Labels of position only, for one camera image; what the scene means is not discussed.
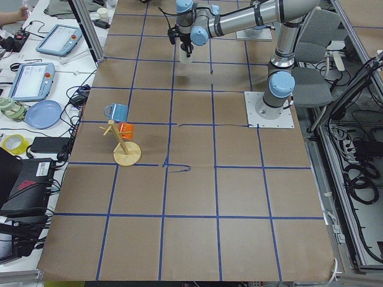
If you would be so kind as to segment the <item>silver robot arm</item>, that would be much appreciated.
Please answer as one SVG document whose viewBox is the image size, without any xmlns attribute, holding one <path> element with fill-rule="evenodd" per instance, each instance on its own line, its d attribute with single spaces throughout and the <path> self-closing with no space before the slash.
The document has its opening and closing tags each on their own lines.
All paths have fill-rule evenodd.
<svg viewBox="0 0 383 287">
<path fill-rule="evenodd" d="M 296 81 L 291 75 L 295 61 L 295 43 L 305 17 L 317 1 L 253 1 L 249 6 L 220 14 L 218 6 L 194 1 L 176 2 L 176 24 L 168 27 L 172 44 L 181 41 L 181 54 L 190 58 L 195 46 L 229 33 L 240 39 L 257 40 L 272 23 L 279 23 L 278 41 L 268 63 L 268 86 L 262 104 L 270 109 L 282 108 L 294 92 Z"/>
</svg>

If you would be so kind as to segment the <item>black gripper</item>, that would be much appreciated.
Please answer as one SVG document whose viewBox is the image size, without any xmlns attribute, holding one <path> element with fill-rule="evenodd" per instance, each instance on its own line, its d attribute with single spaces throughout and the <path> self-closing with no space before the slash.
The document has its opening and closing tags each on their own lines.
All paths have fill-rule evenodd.
<svg viewBox="0 0 383 287">
<path fill-rule="evenodd" d="M 180 30 L 180 27 L 178 25 L 175 25 L 174 27 L 169 27 L 168 29 L 168 37 L 172 45 L 175 45 L 175 39 L 179 38 L 181 43 L 183 43 L 186 47 L 186 55 L 187 57 L 191 57 L 192 51 L 194 49 L 194 46 L 190 39 L 190 33 L 183 33 Z"/>
</svg>

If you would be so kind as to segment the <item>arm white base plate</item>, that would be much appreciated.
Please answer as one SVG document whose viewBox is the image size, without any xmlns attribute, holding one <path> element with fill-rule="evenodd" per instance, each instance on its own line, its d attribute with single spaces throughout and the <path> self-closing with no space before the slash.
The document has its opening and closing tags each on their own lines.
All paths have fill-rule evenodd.
<svg viewBox="0 0 383 287">
<path fill-rule="evenodd" d="M 245 91 L 248 126 L 264 129 L 293 129 L 294 122 L 288 100 L 282 107 L 271 108 L 263 101 L 264 92 Z"/>
</svg>

